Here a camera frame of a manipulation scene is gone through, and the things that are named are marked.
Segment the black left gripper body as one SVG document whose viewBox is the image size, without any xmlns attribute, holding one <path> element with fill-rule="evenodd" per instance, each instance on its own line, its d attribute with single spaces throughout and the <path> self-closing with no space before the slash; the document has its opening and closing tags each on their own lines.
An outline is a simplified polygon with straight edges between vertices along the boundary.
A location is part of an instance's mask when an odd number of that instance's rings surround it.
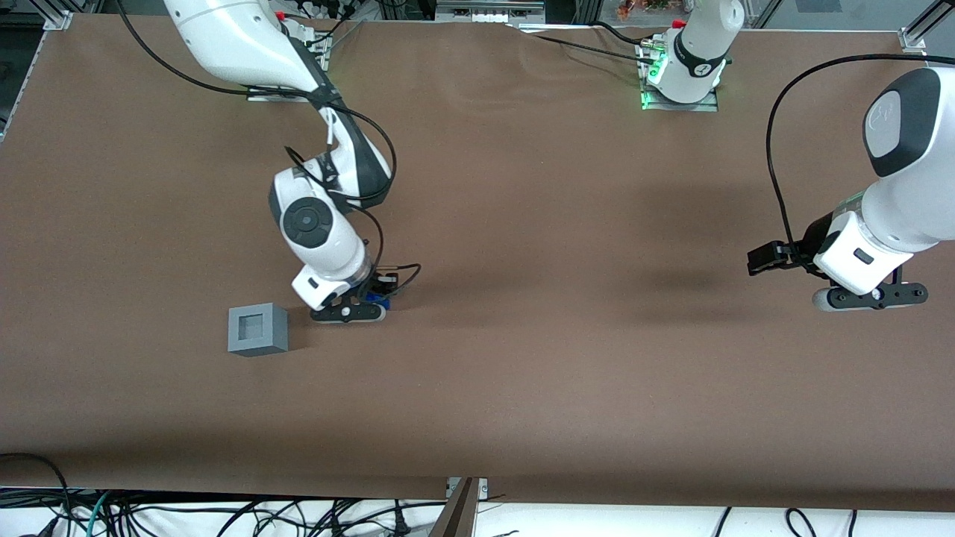
<svg viewBox="0 0 955 537">
<path fill-rule="evenodd" d="M 853 212 L 829 212 L 797 241 L 797 264 L 808 273 L 846 273 L 852 268 Z"/>
</svg>

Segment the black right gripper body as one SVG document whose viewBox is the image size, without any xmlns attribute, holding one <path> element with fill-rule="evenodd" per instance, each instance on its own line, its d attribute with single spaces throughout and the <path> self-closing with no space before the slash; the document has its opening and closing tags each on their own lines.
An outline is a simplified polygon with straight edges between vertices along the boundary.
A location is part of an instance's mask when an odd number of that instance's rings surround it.
<svg viewBox="0 0 955 537">
<path fill-rule="evenodd" d="M 381 273 L 379 271 L 373 272 L 373 275 L 362 282 L 362 284 L 355 286 L 353 289 L 349 289 L 345 294 L 345 305 L 359 305 L 358 297 L 361 295 L 375 295 L 375 273 Z M 378 298 L 378 304 L 382 304 L 383 299 Z"/>
</svg>

